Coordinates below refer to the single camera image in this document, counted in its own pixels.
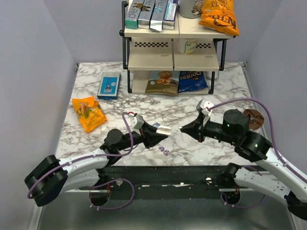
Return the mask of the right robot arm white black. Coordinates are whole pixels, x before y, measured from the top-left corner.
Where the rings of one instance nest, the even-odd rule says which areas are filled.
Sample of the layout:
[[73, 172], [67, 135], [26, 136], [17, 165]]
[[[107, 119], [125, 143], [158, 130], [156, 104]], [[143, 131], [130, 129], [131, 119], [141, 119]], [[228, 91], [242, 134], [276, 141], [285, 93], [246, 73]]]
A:
[[198, 142], [213, 138], [229, 143], [240, 157], [257, 164], [276, 178], [274, 181], [229, 163], [221, 175], [223, 186], [230, 188], [236, 184], [251, 188], [287, 206], [295, 216], [307, 219], [307, 184], [277, 158], [270, 141], [261, 134], [250, 131], [249, 119], [239, 110], [226, 111], [221, 124], [212, 122], [203, 113], [199, 113], [194, 121], [181, 127], [180, 131]]

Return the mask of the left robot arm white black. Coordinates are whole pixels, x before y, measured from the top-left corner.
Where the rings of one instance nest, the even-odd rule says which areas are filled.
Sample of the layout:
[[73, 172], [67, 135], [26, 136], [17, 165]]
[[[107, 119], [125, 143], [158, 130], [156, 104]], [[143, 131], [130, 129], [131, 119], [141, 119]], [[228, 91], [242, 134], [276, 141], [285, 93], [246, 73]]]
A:
[[154, 127], [140, 121], [129, 127], [126, 134], [118, 129], [110, 130], [99, 148], [82, 156], [61, 159], [55, 155], [46, 156], [24, 180], [27, 197], [42, 207], [68, 190], [102, 189], [106, 177], [98, 172], [99, 169], [115, 164], [139, 144], [147, 149], [158, 145], [170, 136], [170, 130], [166, 126]]

